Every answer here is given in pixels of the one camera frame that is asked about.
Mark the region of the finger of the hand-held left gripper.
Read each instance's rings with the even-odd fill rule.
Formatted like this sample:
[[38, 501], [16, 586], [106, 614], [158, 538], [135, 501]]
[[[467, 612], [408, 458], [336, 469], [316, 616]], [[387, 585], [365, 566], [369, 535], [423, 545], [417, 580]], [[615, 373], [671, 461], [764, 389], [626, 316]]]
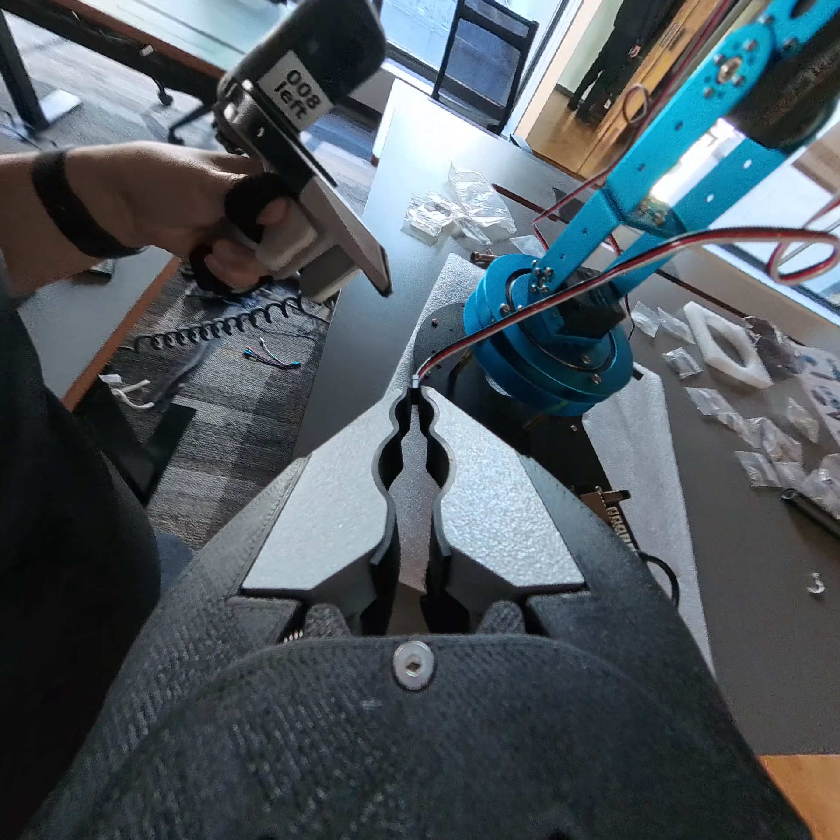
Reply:
[[390, 297], [392, 276], [384, 247], [333, 186], [315, 175], [302, 189], [298, 202], [326, 246], [301, 269], [304, 295], [328, 298], [350, 274], [360, 270], [381, 297]]

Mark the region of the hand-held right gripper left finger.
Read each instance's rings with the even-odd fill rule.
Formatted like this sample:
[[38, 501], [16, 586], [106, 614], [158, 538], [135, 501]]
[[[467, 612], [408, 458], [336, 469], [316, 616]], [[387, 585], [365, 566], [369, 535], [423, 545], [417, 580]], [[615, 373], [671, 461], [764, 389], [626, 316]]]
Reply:
[[401, 567], [390, 488], [411, 419], [410, 390], [391, 390], [305, 459], [243, 595], [330, 604], [354, 634], [386, 633]]

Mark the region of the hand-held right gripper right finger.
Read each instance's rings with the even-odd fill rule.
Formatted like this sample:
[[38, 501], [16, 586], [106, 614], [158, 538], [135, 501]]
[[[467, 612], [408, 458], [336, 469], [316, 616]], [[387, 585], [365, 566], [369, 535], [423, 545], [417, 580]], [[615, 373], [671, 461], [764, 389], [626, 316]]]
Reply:
[[417, 394], [432, 503], [423, 614], [473, 632], [497, 602], [585, 591], [585, 578], [525, 459], [433, 388]]

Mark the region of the blue toy robot arm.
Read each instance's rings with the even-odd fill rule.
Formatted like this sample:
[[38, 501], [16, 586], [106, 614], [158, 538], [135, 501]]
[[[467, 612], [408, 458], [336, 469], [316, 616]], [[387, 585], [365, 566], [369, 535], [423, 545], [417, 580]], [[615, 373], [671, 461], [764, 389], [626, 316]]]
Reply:
[[[539, 414], [578, 417], [629, 383], [634, 357], [620, 327], [625, 299], [677, 254], [708, 245], [775, 243], [764, 268], [794, 287], [838, 265], [824, 230], [711, 225], [812, 140], [838, 100], [839, 2], [769, 2], [714, 41], [720, 3], [699, 41], [654, 98], [644, 94], [617, 159], [538, 215], [595, 191], [544, 255], [500, 256], [464, 306], [465, 336], [416, 363], [413, 387], [475, 360], [504, 393]], [[796, 240], [831, 255], [782, 275]]]

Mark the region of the printed instruction booklet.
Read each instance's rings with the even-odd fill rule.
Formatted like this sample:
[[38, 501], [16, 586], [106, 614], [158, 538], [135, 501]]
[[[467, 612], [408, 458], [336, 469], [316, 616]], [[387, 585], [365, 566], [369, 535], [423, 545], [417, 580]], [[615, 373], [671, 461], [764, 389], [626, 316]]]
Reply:
[[801, 371], [797, 375], [831, 434], [839, 435], [839, 358], [828, 351], [801, 346], [797, 349]]

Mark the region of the black desk foot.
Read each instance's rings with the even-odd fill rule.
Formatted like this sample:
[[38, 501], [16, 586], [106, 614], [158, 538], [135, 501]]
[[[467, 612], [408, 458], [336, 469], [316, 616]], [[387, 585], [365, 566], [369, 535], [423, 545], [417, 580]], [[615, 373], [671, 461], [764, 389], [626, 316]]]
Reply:
[[170, 405], [157, 417], [151, 436], [140, 440], [120, 408], [115, 390], [98, 379], [80, 399], [74, 414], [91, 442], [104, 454], [145, 507], [152, 500], [196, 409]]

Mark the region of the person's left hand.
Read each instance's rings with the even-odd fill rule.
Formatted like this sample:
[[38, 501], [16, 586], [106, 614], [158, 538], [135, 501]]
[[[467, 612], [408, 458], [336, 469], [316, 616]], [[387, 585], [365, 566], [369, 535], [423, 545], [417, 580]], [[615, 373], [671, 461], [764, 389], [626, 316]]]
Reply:
[[181, 258], [208, 246], [206, 267], [233, 291], [253, 288], [267, 270], [224, 233], [224, 200], [263, 173], [248, 157], [167, 143], [91, 146], [66, 156], [72, 191], [121, 245], [154, 246]]

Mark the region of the large glass window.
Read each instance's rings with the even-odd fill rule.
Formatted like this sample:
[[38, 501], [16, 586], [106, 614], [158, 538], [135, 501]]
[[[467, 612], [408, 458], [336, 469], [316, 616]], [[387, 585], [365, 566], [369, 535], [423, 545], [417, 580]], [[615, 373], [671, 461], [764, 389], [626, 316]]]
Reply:
[[[413, 74], [434, 81], [444, 56], [456, 1], [384, 1], [381, 22], [388, 39], [387, 55]], [[500, 1], [515, 15], [537, 23], [521, 81], [532, 74], [536, 61], [560, 26], [567, 1]]]
[[[803, 151], [753, 187], [718, 220], [714, 228], [774, 227], [824, 230], [839, 237], [839, 155], [838, 120]], [[709, 246], [706, 252], [729, 263], [776, 290], [814, 301], [838, 318], [839, 268], [828, 270], [787, 290], [770, 283], [764, 268], [777, 248], [775, 243], [738, 242]], [[779, 261], [780, 273], [802, 272], [823, 262], [832, 253], [825, 244], [796, 240], [786, 246]]]

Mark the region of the white foam pad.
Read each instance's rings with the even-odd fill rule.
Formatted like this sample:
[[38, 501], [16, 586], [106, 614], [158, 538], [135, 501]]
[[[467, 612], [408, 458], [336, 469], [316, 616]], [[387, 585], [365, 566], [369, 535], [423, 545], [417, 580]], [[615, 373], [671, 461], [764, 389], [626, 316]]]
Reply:
[[[386, 392], [407, 388], [414, 405], [423, 387], [411, 387], [413, 357], [423, 341], [413, 336]], [[585, 591], [516, 604], [526, 615], [523, 626], [573, 642], [593, 634], [597, 654], [616, 654], [634, 673], [699, 671], [702, 656], [714, 674], [660, 378], [644, 370], [640, 380], [573, 417], [584, 427], [583, 441], [567, 442], [549, 429], [549, 443], [534, 449], [537, 458], [513, 444], [523, 405], [486, 391], [476, 404], [511, 426], [502, 435], [476, 409], [464, 411], [437, 392], [525, 459], [585, 579]]]

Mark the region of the person's blue jeans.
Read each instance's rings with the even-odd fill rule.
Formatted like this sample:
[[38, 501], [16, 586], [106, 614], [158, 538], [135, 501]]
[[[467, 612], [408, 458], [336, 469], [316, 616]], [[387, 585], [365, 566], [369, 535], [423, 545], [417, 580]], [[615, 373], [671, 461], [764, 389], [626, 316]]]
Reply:
[[194, 550], [180, 537], [157, 531], [155, 533], [160, 568], [160, 594], [163, 597], [189, 566]]

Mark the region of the black mesh chair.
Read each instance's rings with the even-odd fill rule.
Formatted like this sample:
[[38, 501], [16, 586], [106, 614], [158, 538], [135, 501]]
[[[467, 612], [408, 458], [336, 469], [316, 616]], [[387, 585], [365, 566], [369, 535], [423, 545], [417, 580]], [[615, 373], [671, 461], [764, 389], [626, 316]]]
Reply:
[[431, 99], [501, 135], [538, 31], [503, 2], [458, 1]]

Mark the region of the person's black clothing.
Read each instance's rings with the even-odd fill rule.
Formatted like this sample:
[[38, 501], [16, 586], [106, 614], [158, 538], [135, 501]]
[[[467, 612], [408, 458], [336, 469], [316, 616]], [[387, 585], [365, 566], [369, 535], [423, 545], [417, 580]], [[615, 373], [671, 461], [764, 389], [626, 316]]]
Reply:
[[154, 531], [43, 380], [2, 280], [1, 831], [71, 765], [160, 595]]

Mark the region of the long black bar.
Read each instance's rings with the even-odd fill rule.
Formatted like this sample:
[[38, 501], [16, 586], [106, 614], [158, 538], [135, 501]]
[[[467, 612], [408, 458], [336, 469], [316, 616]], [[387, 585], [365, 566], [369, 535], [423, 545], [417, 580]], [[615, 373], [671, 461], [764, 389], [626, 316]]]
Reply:
[[783, 490], [780, 498], [786, 505], [839, 539], [839, 521], [820, 504], [793, 488]]

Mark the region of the black crinkled plastic bag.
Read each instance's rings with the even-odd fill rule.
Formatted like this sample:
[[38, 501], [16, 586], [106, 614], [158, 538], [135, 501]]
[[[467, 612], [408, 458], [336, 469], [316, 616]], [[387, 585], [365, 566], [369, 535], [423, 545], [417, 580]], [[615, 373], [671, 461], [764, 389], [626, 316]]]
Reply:
[[805, 363], [797, 345], [771, 321], [747, 316], [742, 319], [742, 325], [772, 382], [796, 377], [804, 371]]

